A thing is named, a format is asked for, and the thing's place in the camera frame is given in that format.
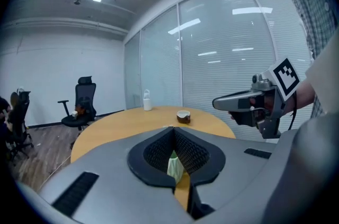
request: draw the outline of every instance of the window blinds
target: window blinds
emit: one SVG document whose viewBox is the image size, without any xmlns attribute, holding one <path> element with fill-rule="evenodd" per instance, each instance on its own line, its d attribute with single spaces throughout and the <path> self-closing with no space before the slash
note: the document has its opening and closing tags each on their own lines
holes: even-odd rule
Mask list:
<svg viewBox="0 0 339 224">
<path fill-rule="evenodd" d="M 256 128 L 239 126 L 216 97 L 249 89 L 252 76 L 271 65 L 273 44 L 253 0 L 187 0 L 179 5 L 183 104 L 225 121 L 236 138 L 264 141 Z"/>
<path fill-rule="evenodd" d="M 181 105 L 179 29 L 176 7 L 141 31 L 141 91 L 150 90 L 153 106 Z"/>
<path fill-rule="evenodd" d="M 310 54 L 306 44 L 305 32 L 301 19 L 292 0 L 258 0 L 262 7 L 272 8 L 266 14 L 273 37 L 275 39 L 278 57 L 288 56 L 292 60 L 301 80 L 306 78 L 305 71 L 310 66 Z M 293 128 L 299 128 L 310 118 L 312 106 L 298 110 Z M 279 130 L 288 130 L 292 117 L 285 115 L 281 118 Z"/>
<path fill-rule="evenodd" d="M 139 40 L 136 34 L 124 47 L 126 109 L 140 107 Z"/>
</svg>

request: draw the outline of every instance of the round table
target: round table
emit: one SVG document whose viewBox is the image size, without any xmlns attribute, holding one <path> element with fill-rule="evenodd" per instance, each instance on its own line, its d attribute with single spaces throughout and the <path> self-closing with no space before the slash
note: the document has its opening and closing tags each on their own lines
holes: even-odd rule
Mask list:
<svg viewBox="0 0 339 224">
<path fill-rule="evenodd" d="M 179 110 L 191 112 L 191 123 L 182 124 L 176 119 Z M 180 106 L 156 106 L 151 111 L 142 107 L 106 116 L 88 126 L 74 143 L 70 162 L 74 162 L 93 148 L 107 142 L 137 135 L 162 127 L 188 127 L 217 136 L 235 138 L 232 130 L 214 115 Z M 190 178 L 185 173 L 175 189 L 175 197 L 186 209 Z"/>
</svg>

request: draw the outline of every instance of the plaid shirt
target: plaid shirt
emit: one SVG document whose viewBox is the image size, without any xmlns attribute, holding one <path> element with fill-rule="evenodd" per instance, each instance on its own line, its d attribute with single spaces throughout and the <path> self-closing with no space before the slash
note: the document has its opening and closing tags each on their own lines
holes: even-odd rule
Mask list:
<svg viewBox="0 0 339 224">
<path fill-rule="evenodd" d="M 307 46 L 316 59 L 326 47 L 337 27 L 339 17 L 336 0 L 292 0 L 302 19 L 306 34 Z M 315 96 L 311 118 L 321 115 L 323 109 Z"/>
</svg>

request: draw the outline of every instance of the wooden floor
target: wooden floor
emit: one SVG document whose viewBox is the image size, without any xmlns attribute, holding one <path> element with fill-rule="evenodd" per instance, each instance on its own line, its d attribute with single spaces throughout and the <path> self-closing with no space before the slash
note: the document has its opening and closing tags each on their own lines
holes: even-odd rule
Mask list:
<svg viewBox="0 0 339 224">
<path fill-rule="evenodd" d="M 38 191 L 43 182 L 60 166 L 58 171 L 70 163 L 71 149 L 69 144 L 78 136 L 77 128 L 64 125 L 45 128 L 28 129 L 32 136 L 34 148 L 24 150 L 29 155 L 27 159 L 18 153 L 14 164 L 9 163 L 13 177 Z"/>
</svg>

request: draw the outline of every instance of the white bottle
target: white bottle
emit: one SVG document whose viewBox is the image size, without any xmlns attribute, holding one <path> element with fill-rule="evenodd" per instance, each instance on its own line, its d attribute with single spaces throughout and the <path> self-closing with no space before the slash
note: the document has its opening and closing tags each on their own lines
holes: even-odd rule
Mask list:
<svg viewBox="0 0 339 224">
<path fill-rule="evenodd" d="M 150 92 L 148 89 L 144 91 L 144 110 L 150 111 L 152 110 L 152 104 L 150 102 Z"/>
</svg>

